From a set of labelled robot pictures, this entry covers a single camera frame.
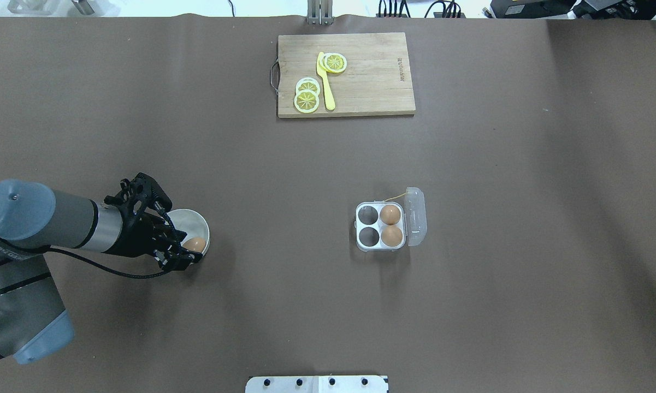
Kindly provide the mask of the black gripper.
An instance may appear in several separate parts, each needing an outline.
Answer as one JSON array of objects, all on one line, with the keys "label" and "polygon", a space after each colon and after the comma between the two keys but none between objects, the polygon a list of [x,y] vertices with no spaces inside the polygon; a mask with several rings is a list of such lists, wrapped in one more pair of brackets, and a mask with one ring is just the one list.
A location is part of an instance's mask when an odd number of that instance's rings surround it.
[{"label": "black gripper", "polygon": [[201,252],[183,249],[185,231],[168,219],[173,202],[158,182],[139,172],[131,180],[120,181],[120,191],[104,198],[120,215],[120,233],[113,245],[104,251],[121,257],[154,255],[164,272],[185,271],[201,261]]}]

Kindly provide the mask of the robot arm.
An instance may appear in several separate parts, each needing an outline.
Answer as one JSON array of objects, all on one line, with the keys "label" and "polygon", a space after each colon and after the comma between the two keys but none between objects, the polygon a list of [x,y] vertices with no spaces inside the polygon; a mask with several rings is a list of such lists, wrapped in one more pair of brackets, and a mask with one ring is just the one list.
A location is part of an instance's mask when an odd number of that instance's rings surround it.
[{"label": "robot arm", "polygon": [[40,182],[0,182],[0,360],[41,360],[75,336],[45,255],[56,252],[130,279],[158,278],[203,259],[206,220],[173,209],[139,172],[98,203]]}]

